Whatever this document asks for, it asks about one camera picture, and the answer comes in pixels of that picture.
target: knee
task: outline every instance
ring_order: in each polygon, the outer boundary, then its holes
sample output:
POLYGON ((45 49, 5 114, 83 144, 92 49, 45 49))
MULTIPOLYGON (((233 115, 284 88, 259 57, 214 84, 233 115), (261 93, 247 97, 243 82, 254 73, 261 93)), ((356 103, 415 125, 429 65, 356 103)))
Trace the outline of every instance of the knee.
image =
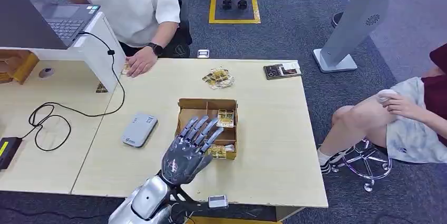
POLYGON ((344 107, 339 108, 337 111, 334 112, 334 115, 332 115, 332 125, 335 124, 339 119, 342 118, 343 115, 348 113, 354 106, 353 105, 347 105, 344 107))
POLYGON ((353 107, 340 118, 348 127, 368 130, 375 125, 376 116, 374 112, 362 109, 361 107, 353 107))

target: smartphone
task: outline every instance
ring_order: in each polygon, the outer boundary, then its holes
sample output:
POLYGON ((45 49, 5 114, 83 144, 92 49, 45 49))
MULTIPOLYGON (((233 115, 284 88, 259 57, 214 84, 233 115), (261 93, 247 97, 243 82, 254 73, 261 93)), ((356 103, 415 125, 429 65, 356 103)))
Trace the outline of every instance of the smartphone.
POLYGON ((291 68, 288 65, 284 66, 284 64, 264 66, 264 73, 267 80, 303 75, 299 67, 291 68))

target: laptop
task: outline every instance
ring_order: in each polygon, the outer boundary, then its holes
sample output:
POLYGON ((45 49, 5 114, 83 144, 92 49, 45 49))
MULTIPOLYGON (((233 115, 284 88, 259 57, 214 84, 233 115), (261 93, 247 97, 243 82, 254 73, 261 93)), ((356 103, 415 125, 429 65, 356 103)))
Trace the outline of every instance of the laptop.
POLYGON ((0 0, 0 47, 68 49, 100 9, 87 4, 0 0))

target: red shirt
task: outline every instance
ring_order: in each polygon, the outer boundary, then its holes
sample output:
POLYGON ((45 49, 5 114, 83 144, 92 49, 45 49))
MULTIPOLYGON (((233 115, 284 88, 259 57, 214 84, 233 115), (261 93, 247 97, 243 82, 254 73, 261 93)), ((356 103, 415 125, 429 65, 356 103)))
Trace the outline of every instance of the red shirt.
MULTIPOLYGON (((427 110, 447 120, 447 44, 430 53, 430 58, 444 75, 425 77, 425 106, 427 110)), ((439 141, 447 146, 447 139, 438 135, 439 141)))

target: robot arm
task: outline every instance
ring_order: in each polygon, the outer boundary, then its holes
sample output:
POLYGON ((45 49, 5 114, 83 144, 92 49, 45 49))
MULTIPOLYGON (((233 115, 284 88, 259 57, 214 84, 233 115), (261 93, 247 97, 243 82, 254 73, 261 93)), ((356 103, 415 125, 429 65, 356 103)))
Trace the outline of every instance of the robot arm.
POLYGON ((203 131, 199 132, 207 120, 208 116, 205 115, 200 120, 193 117, 188 122, 164 154, 162 168, 158 174, 146 180, 126 198, 110 215, 109 224, 169 223, 171 195, 182 204, 200 204, 191 199, 180 186, 190 183, 212 160, 212 156, 206 152, 224 129, 217 128, 206 138, 218 119, 211 120, 203 131), (179 194, 186 202, 180 200, 179 194))

